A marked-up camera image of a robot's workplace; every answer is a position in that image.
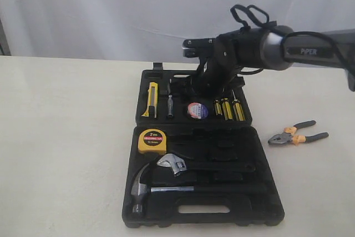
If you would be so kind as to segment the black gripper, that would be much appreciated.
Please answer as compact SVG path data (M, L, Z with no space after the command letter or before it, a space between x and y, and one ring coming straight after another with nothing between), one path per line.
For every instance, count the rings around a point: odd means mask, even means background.
M214 98L220 96L225 88L237 78L241 67L235 56L199 56L196 72L185 78L170 81L170 94L180 100L193 96Z

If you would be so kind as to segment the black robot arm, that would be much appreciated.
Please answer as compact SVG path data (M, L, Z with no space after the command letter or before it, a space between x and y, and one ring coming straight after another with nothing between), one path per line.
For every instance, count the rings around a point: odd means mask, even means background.
M218 98L244 68L282 71L293 64L344 69L354 91L354 30L294 32L287 26L242 27L215 38L187 39L184 57L198 58L193 74L173 79L174 93Z

